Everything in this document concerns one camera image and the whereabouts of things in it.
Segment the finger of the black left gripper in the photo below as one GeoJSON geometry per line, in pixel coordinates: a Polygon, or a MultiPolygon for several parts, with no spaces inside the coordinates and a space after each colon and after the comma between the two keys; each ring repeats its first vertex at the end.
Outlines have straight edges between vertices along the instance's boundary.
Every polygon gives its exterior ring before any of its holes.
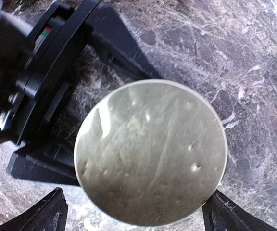
{"type": "Polygon", "coordinates": [[[132,80],[163,78],[113,7],[97,6],[88,17],[88,30],[89,45],[107,65],[132,80]]]}

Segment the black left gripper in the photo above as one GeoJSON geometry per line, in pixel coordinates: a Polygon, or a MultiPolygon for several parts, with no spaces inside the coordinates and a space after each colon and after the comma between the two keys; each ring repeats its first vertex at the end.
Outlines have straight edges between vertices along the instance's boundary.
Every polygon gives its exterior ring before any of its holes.
{"type": "Polygon", "coordinates": [[[55,2],[30,33],[32,56],[18,56],[21,72],[6,71],[7,101],[11,109],[0,113],[0,143],[28,142],[46,134],[73,88],[71,67],[86,46],[83,24],[99,4],[85,0],[74,9],[55,2]]]}

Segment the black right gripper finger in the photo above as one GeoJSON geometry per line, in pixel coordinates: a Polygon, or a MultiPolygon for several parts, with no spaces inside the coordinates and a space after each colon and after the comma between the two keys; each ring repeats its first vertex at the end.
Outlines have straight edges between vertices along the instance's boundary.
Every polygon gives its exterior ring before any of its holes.
{"type": "Polygon", "coordinates": [[[6,171],[16,179],[79,186],[73,150],[60,142],[19,148],[12,153],[6,171]]]}
{"type": "Polygon", "coordinates": [[[0,231],[64,231],[68,204],[61,188],[55,188],[30,209],[0,225],[0,231]]]}
{"type": "Polygon", "coordinates": [[[202,211],[207,231],[277,231],[247,213],[218,190],[205,203],[202,211]]]}

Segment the white round lid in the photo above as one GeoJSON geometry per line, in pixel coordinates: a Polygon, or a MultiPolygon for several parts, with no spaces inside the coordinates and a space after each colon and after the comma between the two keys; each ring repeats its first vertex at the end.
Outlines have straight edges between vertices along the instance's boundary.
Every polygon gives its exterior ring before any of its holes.
{"type": "Polygon", "coordinates": [[[74,145],[77,180],[112,218],[136,226],[182,220],[216,191],[227,138],[215,109],[169,80],[126,84],[84,119],[74,145]]]}

